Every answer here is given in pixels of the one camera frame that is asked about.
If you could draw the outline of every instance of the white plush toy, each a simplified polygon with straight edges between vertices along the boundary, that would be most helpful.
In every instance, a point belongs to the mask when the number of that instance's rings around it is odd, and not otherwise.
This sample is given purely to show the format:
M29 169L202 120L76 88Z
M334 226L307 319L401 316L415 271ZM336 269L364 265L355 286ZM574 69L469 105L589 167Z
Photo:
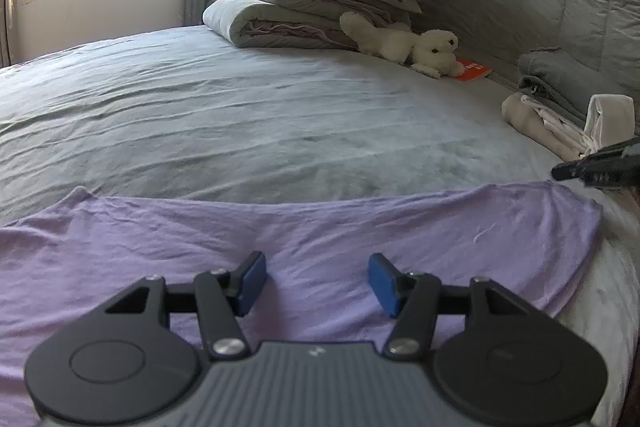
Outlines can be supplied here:
M398 64L409 59L415 71L433 78L439 78L441 74L460 76L465 72L465 67L453 54L458 47L458 38L451 32L429 30L417 35L401 23L376 28L356 12L343 13L340 28L356 42L361 53Z

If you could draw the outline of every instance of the red booklet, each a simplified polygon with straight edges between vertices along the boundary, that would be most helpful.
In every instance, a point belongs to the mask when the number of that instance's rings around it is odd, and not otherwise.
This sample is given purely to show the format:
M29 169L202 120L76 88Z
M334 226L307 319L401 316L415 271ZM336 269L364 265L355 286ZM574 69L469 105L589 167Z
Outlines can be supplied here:
M487 68L482 64L478 64L472 60L467 60L466 58L456 57L456 60L465 67L465 73L461 76L456 76L456 80L460 80L461 82L468 82L470 80L475 80L476 78L481 78L483 76L487 76L493 70L492 68Z

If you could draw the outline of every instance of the white wall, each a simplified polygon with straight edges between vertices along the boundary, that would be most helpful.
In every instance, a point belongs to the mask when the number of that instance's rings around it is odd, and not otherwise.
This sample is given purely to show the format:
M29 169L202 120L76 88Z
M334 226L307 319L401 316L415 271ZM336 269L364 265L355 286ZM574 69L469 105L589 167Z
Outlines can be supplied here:
M178 26L179 0L16 0L19 61Z

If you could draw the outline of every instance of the plush toy tail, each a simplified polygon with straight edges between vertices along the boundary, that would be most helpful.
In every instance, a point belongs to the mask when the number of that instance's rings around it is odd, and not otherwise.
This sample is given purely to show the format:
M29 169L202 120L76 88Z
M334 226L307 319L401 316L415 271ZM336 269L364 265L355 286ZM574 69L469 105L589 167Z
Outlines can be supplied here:
M366 42L378 38L377 28L356 12L345 12L340 16L340 28L356 42Z

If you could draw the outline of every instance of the purple cloth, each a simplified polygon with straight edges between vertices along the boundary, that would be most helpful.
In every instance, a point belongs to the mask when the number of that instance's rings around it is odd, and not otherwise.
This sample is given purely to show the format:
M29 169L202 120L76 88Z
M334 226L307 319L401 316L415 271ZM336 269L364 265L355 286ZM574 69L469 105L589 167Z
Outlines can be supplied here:
M575 292L600 217L597 203L551 182L276 205L98 197L76 188L0 229L0 425L35 420L22 383L29 352L145 275L185 282L262 250L270 279L241 320L254 346L380 345L392 321L367 284L371 253L444 283L491 277L555 315ZM172 327L196 341L193 317ZM459 327L438 320L439 341Z

